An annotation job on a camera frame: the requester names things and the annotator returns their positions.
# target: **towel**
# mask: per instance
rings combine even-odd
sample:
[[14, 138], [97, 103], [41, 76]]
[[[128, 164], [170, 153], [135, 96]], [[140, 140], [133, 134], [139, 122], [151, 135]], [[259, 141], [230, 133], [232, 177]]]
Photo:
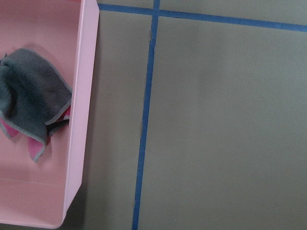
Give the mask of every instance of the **towel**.
[[0, 128], [11, 138], [27, 135], [37, 162], [47, 138], [69, 122], [71, 87], [57, 69], [30, 49], [17, 49], [0, 60]]

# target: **cloth fold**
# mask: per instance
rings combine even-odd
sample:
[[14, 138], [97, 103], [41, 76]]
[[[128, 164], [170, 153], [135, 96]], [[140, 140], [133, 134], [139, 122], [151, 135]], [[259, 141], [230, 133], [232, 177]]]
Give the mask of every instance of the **cloth fold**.
[[17, 49], [0, 60], [0, 128], [8, 137], [29, 137], [37, 162], [47, 137], [67, 125], [71, 87], [57, 69], [30, 49]]

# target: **gray surface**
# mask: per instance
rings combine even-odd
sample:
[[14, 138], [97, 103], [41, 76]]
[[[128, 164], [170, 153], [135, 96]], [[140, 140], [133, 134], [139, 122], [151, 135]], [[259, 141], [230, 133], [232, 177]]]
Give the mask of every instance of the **gray surface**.
[[98, 3], [122, 5], [122, 6], [134, 6], [143, 8], [152, 8], [154, 0], [97, 0]]
[[131, 228], [150, 23], [150, 16], [100, 13], [83, 184], [61, 230]]
[[306, 39], [159, 19], [139, 230], [307, 229]]
[[161, 0], [161, 9], [307, 24], [306, 0]]

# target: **pink container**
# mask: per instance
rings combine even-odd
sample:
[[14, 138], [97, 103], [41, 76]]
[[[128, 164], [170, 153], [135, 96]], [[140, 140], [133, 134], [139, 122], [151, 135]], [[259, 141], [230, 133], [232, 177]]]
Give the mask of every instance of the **pink container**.
[[38, 163], [26, 136], [0, 132], [1, 223], [57, 228], [81, 185], [98, 16], [96, 0], [1, 0], [0, 56], [33, 49], [73, 88], [70, 125]]

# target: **blue tape line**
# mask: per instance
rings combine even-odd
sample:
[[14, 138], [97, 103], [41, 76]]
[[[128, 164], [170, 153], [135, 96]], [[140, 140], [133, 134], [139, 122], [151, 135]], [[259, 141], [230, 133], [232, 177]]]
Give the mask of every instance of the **blue tape line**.
[[148, 8], [132, 7], [132, 6], [118, 6], [118, 5], [109, 5], [109, 4], [98, 4], [98, 7], [101, 11], [113, 11], [113, 12], [123, 12], [123, 13], [136, 13], [136, 14], [145, 14], [152, 15], [153, 10]]
[[262, 21], [262, 20], [224, 17], [224, 16], [215, 16], [215, 15], [199, 14], [199, 13], [187, 13], [187, 12], [160, 10], [159, 16], [170, 17], [170, 18], [192, 19], [192, 20], [215, 22], [215, 23], [228, 23], [228, 24], [248, 25], [248, 26], [281, 29], [281, 30], [307, 32], [306, 25], [276, 23], [276, 22], [269, 22], [269, 21]]
[[157, 39], [160, 0], [154, 0], [153, 4], [154, 4], [153, 5], [153, 17], [152, 17], [152, 27], [151, 27], [152, 38], [149, 44], [149, 52], [148, 52], [146, 86], [145, 86], [145, 95], [144, 95], [144, 108], [143, 108], [143, 117], [142, 117], [142, 134], [141, 134], [141, 139], [140, 139], [138, 170], [137, 170], [137, 176], [136, 176], [135, 197], [134, 197], [135, 203], [134, 203], [134, 209], [133, 209], [132, 230], [138, 230], [138, 226], [139, 226], [139, 215], [140, 215], [142, 181], [143, 181], [145, 150], [146, 150], [146, 140], [147, 140], [148, 117], [149, 117], [150, 98], [151, 98], [153, 70], [154, 70], [154, 49], [155, 49], [155, 44], [156, 44], [156, 39]]

